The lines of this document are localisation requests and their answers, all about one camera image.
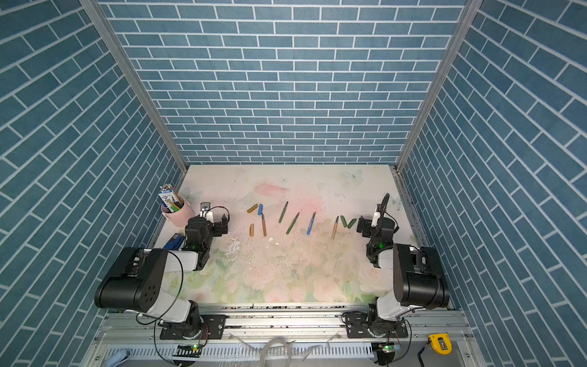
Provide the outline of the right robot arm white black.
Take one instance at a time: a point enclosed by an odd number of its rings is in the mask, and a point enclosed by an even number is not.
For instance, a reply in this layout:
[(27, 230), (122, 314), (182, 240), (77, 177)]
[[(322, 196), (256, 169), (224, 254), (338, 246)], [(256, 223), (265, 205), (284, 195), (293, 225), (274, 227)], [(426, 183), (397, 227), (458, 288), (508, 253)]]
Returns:
[(392, 272), (392, 291), (369, 305), (365, 326), (375, 337), (405, 331), (402, 321), (410, 313), (449, 305), (449, 286), (437, 250), (396, 243), (398, 230), (394, 218), (388, 217), (360, 217), (357, 225), (357, 232), (369, 239), (368, 261)]

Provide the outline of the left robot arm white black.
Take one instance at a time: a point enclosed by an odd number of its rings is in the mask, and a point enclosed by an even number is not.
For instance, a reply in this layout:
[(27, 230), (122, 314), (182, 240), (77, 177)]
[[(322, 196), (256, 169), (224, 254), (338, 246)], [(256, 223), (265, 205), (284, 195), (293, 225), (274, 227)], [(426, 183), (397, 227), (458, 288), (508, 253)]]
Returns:
[(96, 290), (96, 307), (108, 310), (131, 310), (153, 320), (161, 327), (163, 340), (221, 339), (226, 325), (224, 315), (202, 315), (195, 301), (161, 288), (164, 275), (203, 270), (209, 260), (212, 241), (228, 232), (230, 215), (217, 223), (207, 219), (209, 212), (188, 220), (182, 249), (122, 249)]

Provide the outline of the blue pen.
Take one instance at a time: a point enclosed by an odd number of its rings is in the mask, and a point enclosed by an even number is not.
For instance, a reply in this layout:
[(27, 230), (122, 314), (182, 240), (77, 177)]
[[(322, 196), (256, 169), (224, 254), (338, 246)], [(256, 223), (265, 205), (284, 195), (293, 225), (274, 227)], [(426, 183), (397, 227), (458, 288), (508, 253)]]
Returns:
[(316, 218), (316, 212), (313, 213), (313, 215), (312, 215), (312, 217), (310, 219), (310, 223), (309, 223), (309, 226), (308, 226), (308, 229), (307, 229), (307, 235), (308, 236), (311, 234), (311, 231), (313, 229), (313, 224), (314, 224), (315, 218)]

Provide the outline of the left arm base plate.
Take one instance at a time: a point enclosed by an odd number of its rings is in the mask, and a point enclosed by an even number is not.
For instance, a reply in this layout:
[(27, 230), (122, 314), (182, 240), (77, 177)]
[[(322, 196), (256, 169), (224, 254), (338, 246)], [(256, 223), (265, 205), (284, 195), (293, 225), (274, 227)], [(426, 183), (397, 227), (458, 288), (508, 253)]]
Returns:
[(211, 340), (222, 339), (226, 325), (226, 315), (199, 315), (188, 317), (183, 323), (163, 322), (162, 340)]

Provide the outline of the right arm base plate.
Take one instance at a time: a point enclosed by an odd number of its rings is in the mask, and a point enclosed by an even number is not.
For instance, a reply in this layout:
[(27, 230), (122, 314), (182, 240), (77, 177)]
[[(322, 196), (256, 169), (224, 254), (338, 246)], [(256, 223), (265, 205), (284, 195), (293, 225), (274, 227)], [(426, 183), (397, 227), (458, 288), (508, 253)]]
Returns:
[(384, 321), (372, 314), (361, 311), (347, 311), (339, 315), (350, 339), (366, 338), (405, 338), (408, 329), (405, 323), (399, 321)]

